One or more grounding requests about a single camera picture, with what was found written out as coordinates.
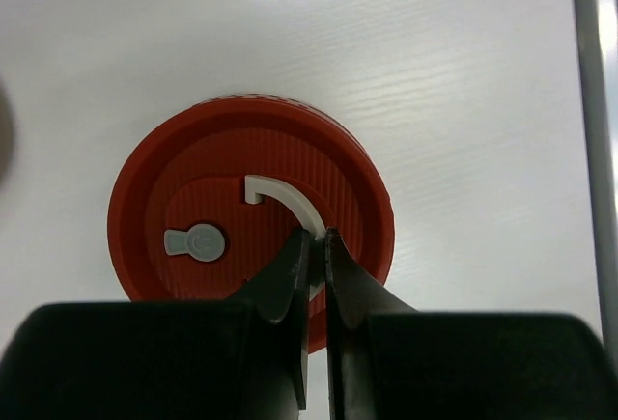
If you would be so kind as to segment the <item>beige lunch box lid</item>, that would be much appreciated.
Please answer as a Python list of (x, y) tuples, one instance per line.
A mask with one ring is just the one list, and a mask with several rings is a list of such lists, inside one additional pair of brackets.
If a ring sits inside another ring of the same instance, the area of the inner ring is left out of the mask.
[(4, 80), (0, 86), (0, 181), (6, 183), (13, 170), (16, 155), (14, 108)]

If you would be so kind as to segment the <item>red lunch box lid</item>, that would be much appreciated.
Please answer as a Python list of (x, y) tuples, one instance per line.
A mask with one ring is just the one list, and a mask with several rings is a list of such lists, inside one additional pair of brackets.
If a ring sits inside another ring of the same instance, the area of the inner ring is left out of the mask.
[(390, 271), (390, 197), (358, 140), (320, 110), (268, 95), (196, 104), (133, 151), (110, 199), (107, 238), (132, 300), (222, 299), (279, 252), (298, 226), (281, 202), (244, 196), (262, 176), (298, 189), (378, 281)]

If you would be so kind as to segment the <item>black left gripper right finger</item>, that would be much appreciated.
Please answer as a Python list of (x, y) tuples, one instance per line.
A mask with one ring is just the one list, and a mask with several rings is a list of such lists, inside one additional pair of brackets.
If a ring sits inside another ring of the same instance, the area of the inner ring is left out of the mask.
[(324, 239), (334, 419), (612, 419), (616, 374), (566, 314), (419, 312)]

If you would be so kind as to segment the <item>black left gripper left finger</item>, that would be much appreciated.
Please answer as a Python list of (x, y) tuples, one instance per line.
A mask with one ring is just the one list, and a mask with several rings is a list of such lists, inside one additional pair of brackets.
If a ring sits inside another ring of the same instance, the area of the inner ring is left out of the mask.
[(222, 300), (56, 303), (1, 359), (5, 419), (296, 419), (307, 405), (311, 235)]

